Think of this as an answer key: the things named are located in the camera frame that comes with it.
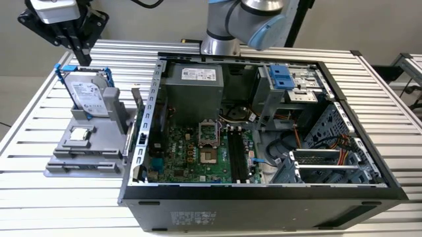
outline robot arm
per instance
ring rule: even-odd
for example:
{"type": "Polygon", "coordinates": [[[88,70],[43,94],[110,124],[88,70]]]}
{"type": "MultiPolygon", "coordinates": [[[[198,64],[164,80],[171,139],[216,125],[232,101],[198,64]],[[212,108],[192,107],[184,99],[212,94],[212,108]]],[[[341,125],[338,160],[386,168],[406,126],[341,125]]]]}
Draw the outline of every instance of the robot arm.
{"type": "Polygon", "coordinates": [[[202,54],[239,55],[238,40],[256,50],[274,46],[284,27],[282,0],[208,0],[208,3],[202,54]]]}
{"type": "Polygon", "coordinates": [[[52,45],[73,50],[82,66],[91,63],[95,45],[108,15],[91,8],[92,0],[25,0],[27,10],[17,21],[52,45]]]}
{"type": "MultiPolygon", "coordinates": [[[[94,47],[108,15],[91,8],[92,0],[25,0],[28,9],[19,22],[52,45],[73,50],[82,66],[91,63],[94,47]]],[[[158,7],[163,0],[146,8],[158,7]]],[[[202,54],[239,55],[239,41],[256,50],[271,47],[280,38],[284,25],[282,0],[208,0],[207,37],[202,54]]]]}

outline blue latch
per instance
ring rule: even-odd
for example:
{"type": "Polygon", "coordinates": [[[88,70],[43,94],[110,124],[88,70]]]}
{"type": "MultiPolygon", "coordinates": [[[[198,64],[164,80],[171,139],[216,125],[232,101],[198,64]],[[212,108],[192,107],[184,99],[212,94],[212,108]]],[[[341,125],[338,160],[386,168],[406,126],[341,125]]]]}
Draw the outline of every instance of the blue latch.
{"type": "Polygon", "coordinates": [[[295,81],[293,80],[288,68],[283,65],[270,66],[270,76],[274,79],[274,88],[280,90],[291,90],[295,88],[295,81]]]}

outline white sticker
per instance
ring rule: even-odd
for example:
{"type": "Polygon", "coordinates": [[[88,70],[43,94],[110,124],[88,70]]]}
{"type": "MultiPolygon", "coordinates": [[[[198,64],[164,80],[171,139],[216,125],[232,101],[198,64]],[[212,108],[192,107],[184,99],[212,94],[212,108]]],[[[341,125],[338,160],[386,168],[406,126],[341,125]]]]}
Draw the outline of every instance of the white sticker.
{"type": "Polygon", "coordinates": [[[250,116],[250,121],[254,122],[256,119],[256,115],[254,113],[251,113],[251,116],[250,116]]]}
{"type": "Polygon", "coordinates": [[[172,211],[174,225],[214,225],[216,211],[172,211]]]}
{"type": "Polygon", "coordinates": [[[182,80],[216,80],[215,69],[184,68],[182,80]]]}
{"type": "Polygon", "coordinates": [[[99,87],[88,82],[72,82],[73,91],[83,110],[92,116],[108,116],[99,87]]]}

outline orange wire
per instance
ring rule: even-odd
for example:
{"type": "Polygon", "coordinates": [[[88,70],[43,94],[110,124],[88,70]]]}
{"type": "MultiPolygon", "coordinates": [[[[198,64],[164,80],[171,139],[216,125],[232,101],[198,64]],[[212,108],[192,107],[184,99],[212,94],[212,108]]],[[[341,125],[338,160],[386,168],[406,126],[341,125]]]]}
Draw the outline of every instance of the orange wire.
{"type": "Polygon", "coordinates": [[[299,139],[299,134],[298,134],[297,126],[294,125],[293,128],[294,128],[294,131],[295,131],[295,137],[297,137],[298,148],[301,149],[302,146],[301,146],[301,139],[299,139]]]}

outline metal slotted table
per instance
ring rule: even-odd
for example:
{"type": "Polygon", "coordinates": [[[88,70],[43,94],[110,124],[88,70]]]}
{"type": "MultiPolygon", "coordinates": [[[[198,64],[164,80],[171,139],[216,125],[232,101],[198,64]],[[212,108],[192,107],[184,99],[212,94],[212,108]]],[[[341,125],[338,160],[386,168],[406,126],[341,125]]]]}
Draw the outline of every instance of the metal slotted table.
{"type": "MultiPolygon", "coordinates": [[[[120,100],[135,102],[130,89],[146,97],[158,51],[199,53],[199,45],[100,40],[94,67],[108,66],[120,100]]],[[[0,235],[5,236],[422,236],[422,124],[362,56],[349,51],[242,47],[242,56],[323,61],[347,97],[410,202],[345,231],[143,233],[126,207],[119,207],[120,179],[45,178],[43,170],[71,119],[71,99],[53,73],[0,143],[0,235]]],[[[65,53],[63,64],[77,64],[65,53]]]]}

